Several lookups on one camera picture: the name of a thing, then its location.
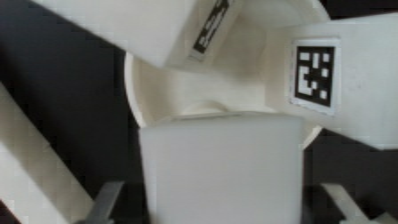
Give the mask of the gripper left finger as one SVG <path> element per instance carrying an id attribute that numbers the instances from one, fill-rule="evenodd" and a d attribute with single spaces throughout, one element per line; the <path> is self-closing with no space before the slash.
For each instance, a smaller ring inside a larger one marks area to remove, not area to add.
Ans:
<path id="1" fill-rule="evenodd" d="M 113 181 L 106 183 L 97 196 L 90 215 L 86 219 L 77 222 L 77 224 L 116 224 L 113 211 L 118 204 L 123 186 L 123 181 Z"/>

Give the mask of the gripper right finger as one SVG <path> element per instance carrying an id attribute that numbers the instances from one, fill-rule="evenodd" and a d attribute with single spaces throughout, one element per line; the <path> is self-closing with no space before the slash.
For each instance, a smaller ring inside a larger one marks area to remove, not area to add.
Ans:
<path id="1" fill-rule="evenodd" d="M 324 183 L 322 188 L 344 214 L 340 224 L 398 224 L 398 219 L 390 213 L 383 213 L 377 218 L 369 217 L 347 189 L 340 184 Z"/>

